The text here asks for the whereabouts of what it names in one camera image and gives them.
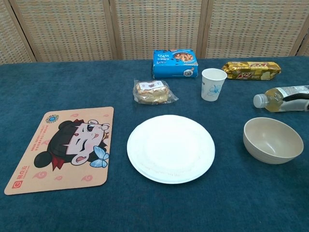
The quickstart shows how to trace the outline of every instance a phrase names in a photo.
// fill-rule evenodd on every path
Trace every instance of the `packaged bread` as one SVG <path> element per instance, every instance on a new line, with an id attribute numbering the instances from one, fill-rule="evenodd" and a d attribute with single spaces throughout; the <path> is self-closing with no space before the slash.
<path id="1" fill-rule="evenodd" d="M 134 100 L 141 104 L 162 104 L 177 101 L 165 81 L 134 81 Z"/>
<path id="2" fill-rule="evenodd" d="M 228 62 L 222 69 L 227 78 L 236 80 L 271 80 L 281 73 L 275 62 Z"/>

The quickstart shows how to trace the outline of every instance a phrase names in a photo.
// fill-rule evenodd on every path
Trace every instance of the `blue box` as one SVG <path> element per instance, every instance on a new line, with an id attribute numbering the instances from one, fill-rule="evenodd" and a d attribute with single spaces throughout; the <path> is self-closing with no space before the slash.
<path id="1" fill-rule="evenodd" d="M 197 77 L 193 50 L 154 50 L 153 78 Z"/>

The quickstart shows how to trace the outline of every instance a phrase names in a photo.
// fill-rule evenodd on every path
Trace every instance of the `plastic bag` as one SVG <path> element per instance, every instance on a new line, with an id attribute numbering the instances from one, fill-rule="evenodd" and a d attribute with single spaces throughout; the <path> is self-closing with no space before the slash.
<path id="1" fill-rule="evenodd" d="M 134 100 L 140 104 L 166 104 L 178 100 L 165 81 L 134 80 Z"/>

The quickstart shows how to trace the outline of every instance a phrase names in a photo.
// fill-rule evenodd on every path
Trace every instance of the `mouse pad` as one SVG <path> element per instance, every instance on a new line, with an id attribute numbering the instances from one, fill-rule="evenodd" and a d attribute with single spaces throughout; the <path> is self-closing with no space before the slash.
<path id="1" fill-rule="evenodd" d="M 113 108 L 52 111 L 44 115 L 6 195 L 98 186 L 109 166 Z"/>

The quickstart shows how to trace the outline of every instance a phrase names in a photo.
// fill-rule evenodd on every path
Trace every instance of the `plastic bottle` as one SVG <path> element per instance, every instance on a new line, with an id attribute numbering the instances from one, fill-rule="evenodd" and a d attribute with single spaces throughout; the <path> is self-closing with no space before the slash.
<path id="1" fill-rule="evenodd" d="M 309 86 L 271 88 L 253 98 L 256 108 L 266 108 L 270 112 L 308 111 Z"/>

